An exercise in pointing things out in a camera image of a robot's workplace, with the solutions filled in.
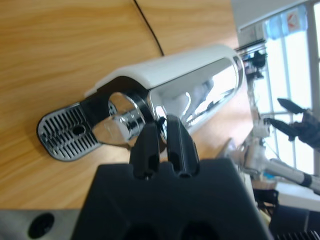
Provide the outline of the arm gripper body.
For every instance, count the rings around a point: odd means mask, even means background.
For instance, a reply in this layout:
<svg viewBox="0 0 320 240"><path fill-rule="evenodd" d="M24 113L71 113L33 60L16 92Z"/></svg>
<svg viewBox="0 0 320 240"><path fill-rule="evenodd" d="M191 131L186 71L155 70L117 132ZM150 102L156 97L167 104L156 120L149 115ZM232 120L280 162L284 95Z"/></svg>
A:
<svg viewBox="0 0 320 240"><path fill-rule="evenodd" d="M320 147L320 120L308 109L303 113L301 122L296 124L298 138L312 148Z"/></svg>

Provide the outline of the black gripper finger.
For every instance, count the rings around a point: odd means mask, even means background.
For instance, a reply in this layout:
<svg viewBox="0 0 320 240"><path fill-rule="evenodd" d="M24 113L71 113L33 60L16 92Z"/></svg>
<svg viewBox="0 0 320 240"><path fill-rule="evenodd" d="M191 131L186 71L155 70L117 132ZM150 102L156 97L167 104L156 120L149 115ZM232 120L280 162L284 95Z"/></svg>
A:
<svg viewBox="0 0 320 240"><path fill-rule="evenodd" d="M157 125L146 124L130 151L129 163L137 179L150 179L158 172L160 164L159 139Z"/></svg>
<svg viewBox="0 0 320 240"><path fill-rule="evenodd" d="M267 118L267 123L287 135L290 142L294 141L295 138L299 135L299 131L297 129L281 120Z"/></svg>
<svg viewBox="0 0 320 240"><path fill-rule="evenodd" d="M291 112L293 114L301 114L306 111L306 109L300 107L299 105L297 105L296 103L294 103L293 101L291 101L289 99L278 98L277 101L279 102L279 104L283 108L285 108L286 110L288 110L289 112Z"/></svg>
<svg viewBox="0 0 320 240"><path fill-rule="evenodd" d="M174 115L167 116L166 149L168 161L179 177L190 178L198 174L200 160L196 144L181 120Z"/></svg>

